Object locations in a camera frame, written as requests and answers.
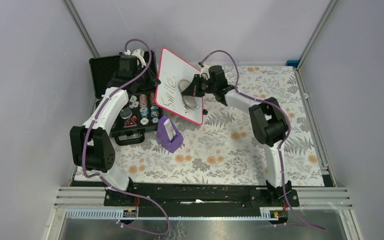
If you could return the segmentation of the grey eraser cloth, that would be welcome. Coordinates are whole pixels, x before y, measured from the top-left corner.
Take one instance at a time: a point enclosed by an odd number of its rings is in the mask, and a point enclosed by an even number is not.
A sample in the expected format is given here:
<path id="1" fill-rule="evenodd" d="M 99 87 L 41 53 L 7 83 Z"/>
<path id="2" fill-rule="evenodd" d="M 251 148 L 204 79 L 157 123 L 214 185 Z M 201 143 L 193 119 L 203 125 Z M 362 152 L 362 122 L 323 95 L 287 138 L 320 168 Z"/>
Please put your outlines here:
<path id="1" fill-rule="evenodd" d="M 198 105 L 195 97 L 193 96 L 192 93 L 190 93 L 189 90 L 187 90 L 187 88 L 190 85 L 191 85 L 190 81 L 188 81 L 186 79 L 182 79 L 178 83 L 178 89 L 181 93 L 184 106 L 188 109 L 198 109 L 199 105 Z"/>

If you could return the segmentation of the pink framed whiteboard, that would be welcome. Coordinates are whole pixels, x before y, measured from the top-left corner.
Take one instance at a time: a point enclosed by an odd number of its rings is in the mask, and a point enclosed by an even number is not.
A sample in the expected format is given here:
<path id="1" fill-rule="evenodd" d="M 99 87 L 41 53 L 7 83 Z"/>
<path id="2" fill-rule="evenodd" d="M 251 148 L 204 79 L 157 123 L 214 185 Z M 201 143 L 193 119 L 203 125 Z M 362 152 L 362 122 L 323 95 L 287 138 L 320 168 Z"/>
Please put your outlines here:
<path id="1" fill-rule="evenodd" d="M 182 117 L 196 125 L 204 121 L 203 99 L 197 97 L 198 108 L 191 109 L 185 106 L 179 88 L 181 80 L 192 81 L 194 75 L 200 70 L 182 59 L 180 56 L 163 48 L 158 67 L 158 76 L 161 84 L 156 87 L 155 103 L 164 110 Z"/>

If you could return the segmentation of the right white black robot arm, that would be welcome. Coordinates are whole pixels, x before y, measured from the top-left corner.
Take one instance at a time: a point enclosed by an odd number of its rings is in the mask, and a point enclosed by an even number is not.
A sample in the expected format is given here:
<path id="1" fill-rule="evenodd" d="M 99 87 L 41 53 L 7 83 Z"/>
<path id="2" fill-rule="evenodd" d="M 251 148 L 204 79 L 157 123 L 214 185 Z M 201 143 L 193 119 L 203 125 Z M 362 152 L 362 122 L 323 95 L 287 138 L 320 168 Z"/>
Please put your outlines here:
<path id="1" fill-rule="evenodd" d="M 217 102 L 249 114 L 253 135 L 263 146 L 268 167 L 267 201 L 273 206 L 281 205 L 292 190 L 291 182 L 286 179 L 283 158 L 283 144 L 291 127 L 277 99 L 257 99 L 239 91 L 237 86 L 228 83 L 220 65 L 204 67 L 191 81 L 180 80 L 178 88 L 189 109 L 197 109 L 197 99 L 211 94 Z"/>

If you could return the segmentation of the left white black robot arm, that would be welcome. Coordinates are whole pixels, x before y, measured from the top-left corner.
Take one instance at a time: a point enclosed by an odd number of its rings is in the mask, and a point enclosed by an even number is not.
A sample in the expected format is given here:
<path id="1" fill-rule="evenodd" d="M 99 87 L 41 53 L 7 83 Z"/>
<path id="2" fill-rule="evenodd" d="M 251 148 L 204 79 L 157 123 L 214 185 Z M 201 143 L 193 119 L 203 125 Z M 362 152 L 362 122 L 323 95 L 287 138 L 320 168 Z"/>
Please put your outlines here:
<path id="1" fill-rule="evenodd" d="M 154 102 L 160 83 L 156 60 L 153 51 L 146 51 L 91 58 L 89 65 L 98 102 L 90 118 L 69 132 L 73 163 L 86 178 L 103 177 L 128 206 L 135 200 L 133 181 L 115 165 L 113 144 L 140 144 L 147 132 L 157 130 L 163 112 Z"/>

